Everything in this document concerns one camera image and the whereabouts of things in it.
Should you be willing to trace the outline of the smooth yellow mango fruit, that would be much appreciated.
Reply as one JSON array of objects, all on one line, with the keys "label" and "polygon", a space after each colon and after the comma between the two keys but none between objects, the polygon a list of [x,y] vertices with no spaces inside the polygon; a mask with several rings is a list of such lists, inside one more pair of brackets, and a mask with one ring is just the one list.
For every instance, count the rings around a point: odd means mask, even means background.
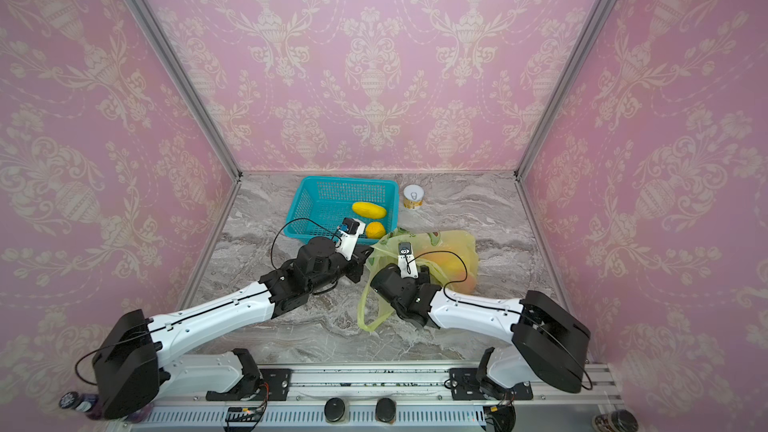
[{"label": "smooth yellow mango fruit", "polygon": [[358,216],[371,220],[380,220],[387,216],[386,208],[371,202],[354,202],[352,210]]}]

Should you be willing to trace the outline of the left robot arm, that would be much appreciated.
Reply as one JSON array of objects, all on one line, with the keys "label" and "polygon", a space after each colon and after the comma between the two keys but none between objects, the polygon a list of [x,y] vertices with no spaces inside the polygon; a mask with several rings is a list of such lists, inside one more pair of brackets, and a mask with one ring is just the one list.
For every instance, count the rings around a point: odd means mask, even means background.
[{"label": "left robot arm", "polygon": [[359,282],[372,251],[353,237],[315,237],[295,258],[234,293],[153,317],[140,309],[125,313],[92,359],[102,418],[122,419],[168,397],[253,396],[262,378],[247,350],[197,355],[195,349],[303,306],[316,290],[343,277]]}]

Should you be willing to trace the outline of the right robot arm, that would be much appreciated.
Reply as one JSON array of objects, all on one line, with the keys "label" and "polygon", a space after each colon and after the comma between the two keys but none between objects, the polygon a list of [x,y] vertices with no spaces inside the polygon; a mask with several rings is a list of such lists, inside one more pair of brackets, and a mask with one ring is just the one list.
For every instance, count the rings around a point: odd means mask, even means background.
[{"label": "right robot arm", "polygon": [[593,387],[585,370],[591,332],[544,293],[521,299],[470,296],[430,281],[427,271],[405,277],[396,265],[381,269],[371,288],[396,315],[415,326],[460,329],[509,344],[489,348],[478,365],[483,394],[510,400],[513,388],[535,378],[566,393]]}]

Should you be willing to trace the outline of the yellow-green plastic bag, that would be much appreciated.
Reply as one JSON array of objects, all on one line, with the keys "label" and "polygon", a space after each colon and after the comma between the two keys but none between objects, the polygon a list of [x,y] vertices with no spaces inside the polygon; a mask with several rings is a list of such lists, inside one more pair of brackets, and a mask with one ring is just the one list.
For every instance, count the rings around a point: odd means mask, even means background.
[{"label": "yellow-green plastic bag", "polygon": [[397,228],[373,245],[365,265],[368,279],[357,307],[357,324],[366,332],[375,331],[395,313],[393,307],[373,291],[372,281],[387,266],[400,271],[402,243],[411,245],[415,261],[410,267],[416,271],[426,268],[430,283],[448,286],[462,294],[470,294],[476,288],[479,256],[473,234],[466,230],[412,233]]}]

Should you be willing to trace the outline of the yellow lemon fruit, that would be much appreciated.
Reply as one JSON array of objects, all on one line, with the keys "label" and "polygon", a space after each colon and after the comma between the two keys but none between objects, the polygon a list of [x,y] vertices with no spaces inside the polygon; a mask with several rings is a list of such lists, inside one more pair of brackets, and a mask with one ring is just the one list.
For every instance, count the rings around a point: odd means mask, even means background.
[{"label": "yellow lemon fruit", "polygon": [[378,241],[387,234],[386,228],[382,223],[374,221],[369,222],[365,228],[365,235],[368,239]]}]

